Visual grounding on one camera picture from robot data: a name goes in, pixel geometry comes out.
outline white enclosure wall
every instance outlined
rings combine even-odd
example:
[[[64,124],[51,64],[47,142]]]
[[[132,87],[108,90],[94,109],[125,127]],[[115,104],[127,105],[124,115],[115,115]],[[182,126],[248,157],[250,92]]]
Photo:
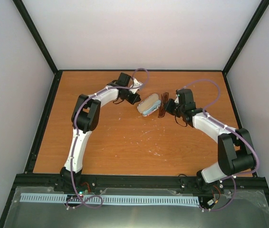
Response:
[[[24,0],[58,69],[222,70],[260,0]]]
[[[0,0],[0,216],[24,170],[52,78],[15,5]]]
[[[228,74],[240,119],[269,185],[269,6]]]

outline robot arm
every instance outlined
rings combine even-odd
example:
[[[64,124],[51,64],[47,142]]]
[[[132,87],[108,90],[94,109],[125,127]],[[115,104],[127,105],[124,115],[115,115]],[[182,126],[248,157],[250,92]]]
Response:
[[[165,104],[166,112],[182,117],[184,122],[203,131],[218,144],[218,162],[197,172],[197,182],[200,187],[255,167],[256,161],[251,151],[242,141],[226,130],[228,126],[211,117],[207,112],[205,116],[201,108],[196,108],[190,89],[177,90],[176,93],[177,98],[169,99]],[[228,128],[237,132],[252,145],[250,134],[246,129]],[[236,151],[235,146],[240,146],[240,149]]]
[[[136,102],[139,102],[140,95],[137,93],[138,87],[142,85],[141,82],[138,82],[135,78],[133,78],[134,89],[125,89],[125,88],[114,88],[114,87],[125,87],[128,85],[131,77],[127,74],[121,73],[118,80],[114,80],[111,83],[107,84],[104,89],[95,93],[95,97],[88,101],[88,103],[84,106],[88,112],[81,110],[78,118],[77,118],[77,126],[78,131],[74,126],[74,118],[79,110],[80,106],[87,100],[91,95],[80,95],[77,99],[76,106],[74,108],[71,121],[73,123],[73,138],[71,147],[69,150],[68,159],[61,169],[60,174],[63,179],[67,183],[71,183],[71,154],[73,153],[73,163],[72,163],[72,171],[74,173],[75,181],[78,182],[82,168],[83,168],[83,157],[85,148],[88,142],[88,139],[92,133],[92,131],[96,128],[98,124],[100,109],[102,106],[106,105],[108,102],[114,101],[118,98],[122,100],[126,100],[132,105]]]

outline orange wooden surface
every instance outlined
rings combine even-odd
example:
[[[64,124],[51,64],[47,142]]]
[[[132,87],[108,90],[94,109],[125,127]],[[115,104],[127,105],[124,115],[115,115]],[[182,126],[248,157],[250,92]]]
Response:
[[[71,115],[78,96],[101,90],[108,82],[117,79],[119,74],[108,71],[63,73],[39,150],[35,173],[59,173],[71,145]],[[146,74],[138,72],[135,77],[143,82]],[[237,127],[220,72],[150,72],[149,83],[139,94],[142,100],[152,93],[163,92],[169,92],[170,98],[175,98],[176,89],[201,78],[211,79],[221,88],[219,101],[207,111],[221,122]],[[197,107],[204,107],[217,96],[216,87],[208,82],[200,82],[190,88]],[[99,124],[86,147],[82,173],[196,175],[198,170],[217,161],[217,144],[203,132],[190,126],[177,125],[169,114],[162,119],[157,118],[158,112],[142,117],[137,111],[137,105],[124,101],[102,107]]]

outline scrub brush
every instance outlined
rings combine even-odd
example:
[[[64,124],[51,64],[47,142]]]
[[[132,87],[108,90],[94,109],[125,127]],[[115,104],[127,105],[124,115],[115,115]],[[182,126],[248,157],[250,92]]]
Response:
[[[151,94],[148,98],[142,101],[137,109],[143,116],[149,116],[160,107],[161,101],[158,94]]]

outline brown sunglasses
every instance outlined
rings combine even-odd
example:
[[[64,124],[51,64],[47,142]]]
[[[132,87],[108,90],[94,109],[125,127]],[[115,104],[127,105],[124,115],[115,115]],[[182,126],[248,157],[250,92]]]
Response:
[[[165,92],[163,94],[161,94],[161,104],[159,107],[159,114],[158,114],[158,118],[162,118],[165,116],[165,107],[164,105],[167,103],[168,101],[168,92]]]

